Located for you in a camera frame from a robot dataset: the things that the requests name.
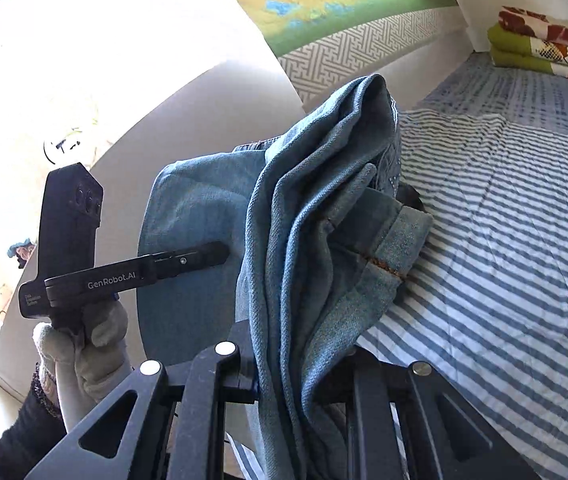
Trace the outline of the left white gloved hand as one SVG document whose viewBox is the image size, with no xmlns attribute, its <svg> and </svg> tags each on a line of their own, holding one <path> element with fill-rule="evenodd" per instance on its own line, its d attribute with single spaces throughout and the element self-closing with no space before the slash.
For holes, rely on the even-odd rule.
<svg viewBox="0 0 568 480">
<path fill-rule="evenodd" d="M 39 355 L 37 392 L 66 430 L 74 428 L 132 372 L 126 336 L 128 315 L 117 300 L 90 304 L 80 333 L 68 335 L 50 322 L 32 332 Z"/>
</svg>

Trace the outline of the black sleeve forearm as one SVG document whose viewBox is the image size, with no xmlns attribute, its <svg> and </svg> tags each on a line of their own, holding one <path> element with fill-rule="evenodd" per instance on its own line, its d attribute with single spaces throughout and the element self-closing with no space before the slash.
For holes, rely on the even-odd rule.
<svg viewBox="0 0 568 480">
<path fill-rule="evenodd" d="M 0 479 L 25 479 L 65 436 L 55 380 L 38 364 L 14 424 L 0 437 Z"/>
</svg>

